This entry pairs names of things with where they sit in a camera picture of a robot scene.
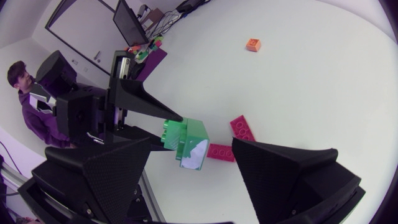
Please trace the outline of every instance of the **man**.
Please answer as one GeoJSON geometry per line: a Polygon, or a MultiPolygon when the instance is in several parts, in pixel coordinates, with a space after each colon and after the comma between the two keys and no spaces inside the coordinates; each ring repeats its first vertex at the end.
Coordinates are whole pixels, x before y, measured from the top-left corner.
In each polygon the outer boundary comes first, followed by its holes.
{"type": "Polygon", "coordinates": [[[35,80],[26,71],[25,63],[18,61],[12,64],[7,79],[10,85],[18,90],[26,126],[46,144],[62,148],[75,147],[68,137],[58,131],[56,119],[52,114],[41,113],[30,105],[30,91],[35,80]]]}

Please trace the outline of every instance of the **lego brick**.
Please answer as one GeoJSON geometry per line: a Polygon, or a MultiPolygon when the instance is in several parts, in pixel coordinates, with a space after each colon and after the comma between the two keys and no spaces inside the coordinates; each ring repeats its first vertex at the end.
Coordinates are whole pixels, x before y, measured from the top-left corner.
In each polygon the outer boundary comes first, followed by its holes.
{"type": "Polygon", "coordinates": [[[139,53],[137,54],[138,60],[143,60],[143,59],[146,58],[147,56],[148,56],[148,51],[139,52],[139,53]]]}
{"type": "Polygon", "coordinates": [[[155,42],[155,45],[156,45],[156,47],[160,47],[160,46],[162,45],[162,41],[157,40],[157,41],[155,42]]]}
{"type": "Polygon", "coordinates": [[[235,162],[234,154],[231,146],[223,146],[219,144],[210,144],[207,157],[220,159],[223,161],[235,162]]]}
{"type": "Polygon", "coordinates": [[[246,48],[250,51],[257,52],[261,47],[261,43],[259,39],[249,39],[246,44],[246,48]]]}
{"type": "Polygon", "coordinates": [[[167,120],[161,141],[166,149],[176,150],[175,159],[180,161],[180,167],[200,170],[209,145],[203,122],[183,118],[182,122],[167,120]]]}
{"type": "Polygon", "coordinates": [[[159,41],[162,41],[162,40],[163,40],[163,38],[164,38],[164,37],[163,37],[163,36],[161,36],[161,35],[160,35],[160,36],[157,36],[157,37],[155,38],[155,41],[158,41],[158,40],[159,40],[159,41]]]}
{"type": "Polygon", "coordinates": [[[180,137],[183,132],[187,132],[187,119],[181,122],[166,120],[163,124],[165,129],[160,141],[164,143],[166,149],[177,150],[180,144],[180,137]]]}
{"type": "Polygon", "coordinates": [[[137,46],[132,46],[132,51],[138,51],[141,49],[141,45],[137,45],[137,46]]]}
{"type": "Polygon", "coordinates": [[[185,141],[180,167],[200,170],[205,160],[210,140],[202,121],[187,121],[187,139],[185,141]]]}
{"type": "Polygon", "coordinates": [[[232,131],[234,132],[236,138],[255,141],[253,133],[251,132],[250,127],[243,115],[231,121],[229,124],[231,125],[232,131]]]}

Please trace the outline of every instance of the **orange lego brick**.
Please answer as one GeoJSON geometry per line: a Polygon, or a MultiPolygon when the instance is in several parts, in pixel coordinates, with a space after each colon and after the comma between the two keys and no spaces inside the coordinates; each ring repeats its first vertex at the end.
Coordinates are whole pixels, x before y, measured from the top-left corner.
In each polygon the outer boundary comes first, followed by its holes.
{"type": "Polygon", "coordinates": [[[250,39],[246,44],[246,48],[250,51],[257,52],[261,47],[261,43],[259,39],[250,39]]]}

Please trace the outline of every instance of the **green lego brick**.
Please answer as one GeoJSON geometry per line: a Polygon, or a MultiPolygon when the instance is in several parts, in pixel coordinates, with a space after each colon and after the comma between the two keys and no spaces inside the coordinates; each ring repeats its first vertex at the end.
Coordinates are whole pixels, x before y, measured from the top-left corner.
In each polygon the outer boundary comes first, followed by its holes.
{"type": "Polygon", "coordinates": [[[182,158],[182,154],[184,152],[185,143],[187,140],[187,130],[183,129],[180,135],[180,142],[178,143],[177,153],[175,155],[176,160],[180,160],[182,158]]]}
{"type": "Polygon", "coordinates": [[[163,38],[164,38],[163,36],[158,36],[158,37],[155,38],[155,41],[154,41],[154,42],[157,42],[158,40],[159,40],[159,41],[162,41],[163,38]]]}
{"type": "Polygon", "coordinates": [[[177,150],[178,146],[181,145],[181,133],[184,130],[185,133],[187,132],[187,119],[184,118],[181,122],[166,120],[163,124],[163,128],[165,129],[165,131],[160,140],[162,141],[162,143],[164,143],[164,147],[166,149],[177,150]]]}
{"type": "Polygon", "coordinates": [[[138,53],[138,59],[139,60],[144,59],[146,56],[148,56],[148,51],[144,51],[144,52],[139,52],[138,53]]]}
{"type": "Polygon", "coordinates": [[[187,119],[185,140],[180,167],[200,170],[209,146],[209,137],[202,121],[187,119]]]}

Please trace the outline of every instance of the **computer monitor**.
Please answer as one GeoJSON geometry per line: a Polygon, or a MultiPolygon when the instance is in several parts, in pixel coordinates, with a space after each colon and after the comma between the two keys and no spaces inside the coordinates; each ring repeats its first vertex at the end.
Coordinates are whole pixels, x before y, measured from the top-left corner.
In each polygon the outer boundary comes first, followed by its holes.
{"type": "Polygon", "coordinates": [[[336,162],[336,149],[234,138],[232,151],[260,223],[339,223],[365,193],[361,179],[336,162]]]}
{"type": "Polygon", "coordinates": [[[119,0],[116,12],[113,16],[113,22],[116,24],[129,46],[141,45],[149,42],[144,29],[125,0],[119,0]]]}

